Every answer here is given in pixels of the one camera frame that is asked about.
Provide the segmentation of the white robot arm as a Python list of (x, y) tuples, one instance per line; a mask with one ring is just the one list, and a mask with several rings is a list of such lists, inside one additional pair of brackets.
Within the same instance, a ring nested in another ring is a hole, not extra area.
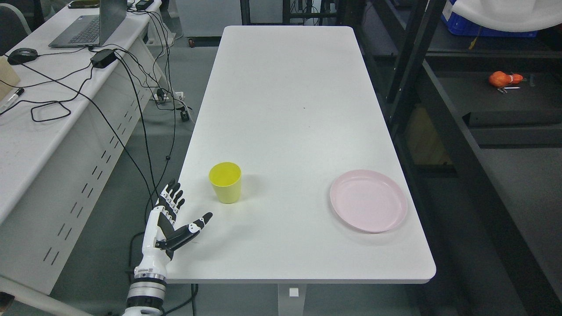
[(162, 274), (136, 274), (129, 287), (123, 316), (162, 316), (166, 286), (166, 277)]

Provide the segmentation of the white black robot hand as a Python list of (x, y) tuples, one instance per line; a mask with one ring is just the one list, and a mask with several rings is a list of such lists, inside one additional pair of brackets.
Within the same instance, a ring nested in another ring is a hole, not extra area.
[(175, 227), (181, 206), (181, 184), (172, 179), (158, 195), (156, 206), (149, 213), (143, 236), (141, 263), (134, 269), (134, 278), (156, 277), (166, 280), (167, 264), (174, 252), (196, 238), (213, 217), (207, 212), (201, 218), (179, 228)]

